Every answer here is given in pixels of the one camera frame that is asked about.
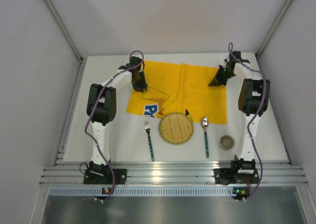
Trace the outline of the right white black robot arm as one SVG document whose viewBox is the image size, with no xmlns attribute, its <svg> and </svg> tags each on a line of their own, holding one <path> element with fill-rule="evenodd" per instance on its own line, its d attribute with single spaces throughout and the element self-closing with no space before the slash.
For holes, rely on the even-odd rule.
<svg viewBox="0 0 316 224">
<path fill-rule="evenodd" d="M 249 60 L 242 59 L 240 51 L 230 50 L 229 56 L 219 66 L 209 87 L 225 86 L 232 77 L 242 82 L 238 98 L 238 110 L 242 112 L 245 127 L 241 133 L 241 154 L 231 161 L 228 175 L 231 177 L 257 177 L 255 158 L 262 163 L 255 146 L 259 122 L 269 104 L 270 81 L 251 68 Z"/>
</svg>

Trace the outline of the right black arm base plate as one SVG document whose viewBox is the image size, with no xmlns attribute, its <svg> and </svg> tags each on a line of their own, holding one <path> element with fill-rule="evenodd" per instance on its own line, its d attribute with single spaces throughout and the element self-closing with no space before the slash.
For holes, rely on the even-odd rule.
<svg viewBox="0 0 316 224">
<path fill-rule="evenodd" d="M 259 175 L 257 169 L 254 170 L 242 170 L 233 171 L 230 168 L 218 168 L 214 169 L 215 183 L 219 185 L 230 184 L 257 184 L 259 182 Z"/>
</svg>

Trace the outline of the yellow cartoon print cloth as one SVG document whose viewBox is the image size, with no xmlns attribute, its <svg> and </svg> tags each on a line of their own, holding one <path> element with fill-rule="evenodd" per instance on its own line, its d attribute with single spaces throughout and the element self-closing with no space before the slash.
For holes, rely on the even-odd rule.
<svg viewBox="0 0 316 224">
<path fill-rule="evenodd" d="M 145 92 L 132 91 L 126 112 L 162 119 L 180 112 L 200 122 L 227 124 L 226 89 L 210 87 L 216 68 L 146 61 Z"/>
</svg>

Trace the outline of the round woven bamboo mat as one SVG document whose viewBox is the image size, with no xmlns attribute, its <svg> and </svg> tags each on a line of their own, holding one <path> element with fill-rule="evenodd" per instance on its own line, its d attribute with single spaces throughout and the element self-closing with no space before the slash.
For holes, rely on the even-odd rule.
<svg viewBox="0 0 316 224">
<path fill-rule="evenodd" d="M 175 146 L 182 145 L 193 136 L 194 124 L 185 114 L 173 112 L 161 119 L 158 132 L 165 142 Z"/>
</svg>

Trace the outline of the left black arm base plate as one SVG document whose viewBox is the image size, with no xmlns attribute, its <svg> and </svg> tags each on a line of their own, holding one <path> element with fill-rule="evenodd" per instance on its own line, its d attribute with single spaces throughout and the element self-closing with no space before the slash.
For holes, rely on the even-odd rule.
<svg viewBox="0 0 316 224">
<path fill-rule="evenodd" d="M 83 183 L 85 185 L 123 185 L 127 179 L 126 169 L 113 169 L 115 181 L 113 182 L 113 176 L 109 168 L 105 169 L 105 173 L 99 173 L 93 170 L 87 169 L 85 171 Z"/>
</svg>

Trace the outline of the fork with green handle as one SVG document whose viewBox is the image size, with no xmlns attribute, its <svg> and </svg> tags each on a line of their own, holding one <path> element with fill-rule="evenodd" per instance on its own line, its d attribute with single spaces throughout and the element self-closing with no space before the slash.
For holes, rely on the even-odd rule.
<svg viewBox="0 0 316 224">
<path fill-rule="evenodd" d="M 151 135 L 150 135 L 150 124 L 148 121 L 145 121 L 144 123 L 145 125 L 145 131 L 147 133 L 148 136 L 148 143 L 149 143 L 149 148 L 150 148 L 150 154 L 151 154 L 151 161 L 154 162 L 155 161 L 155 156 L 154 156 L 154 151 L 153 151 L 153 145 L 152 145 L 152 140 L 151 140 Z"/>
</svg>

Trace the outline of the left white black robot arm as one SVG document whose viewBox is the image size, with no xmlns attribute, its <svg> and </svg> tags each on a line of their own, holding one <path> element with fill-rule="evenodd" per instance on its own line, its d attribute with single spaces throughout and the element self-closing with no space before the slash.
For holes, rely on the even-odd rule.
<svg viewBox="0 0 316 224">
<path fill-rule="evenodd" d="M 130 56 L 129 62 L 120 66 L 113 76 L 90 86 L 84 132 L 93 140 L 93 164 L 107 166 L 110 162 L 109 123 L 117 113 L 117 93 L 128 84 L 132 84 L 136 92 L 147 91 L 144 68 L 144 59 Z"/>
</svg>

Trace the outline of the spoon with green handle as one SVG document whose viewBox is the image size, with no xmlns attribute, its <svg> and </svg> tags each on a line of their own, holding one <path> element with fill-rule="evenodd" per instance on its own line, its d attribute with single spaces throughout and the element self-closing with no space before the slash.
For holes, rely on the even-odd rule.
<svg viewBox="0 0 316 224">
<path fill-rule="evenodd" d="M 204 132 L 205 155 L 207 158 L 209 158 L 209 145 L 207 135 L 207 129 L 209 126 L 208 118 L 206 116 L 202 117 L 200 124 Z"/>
</svg>

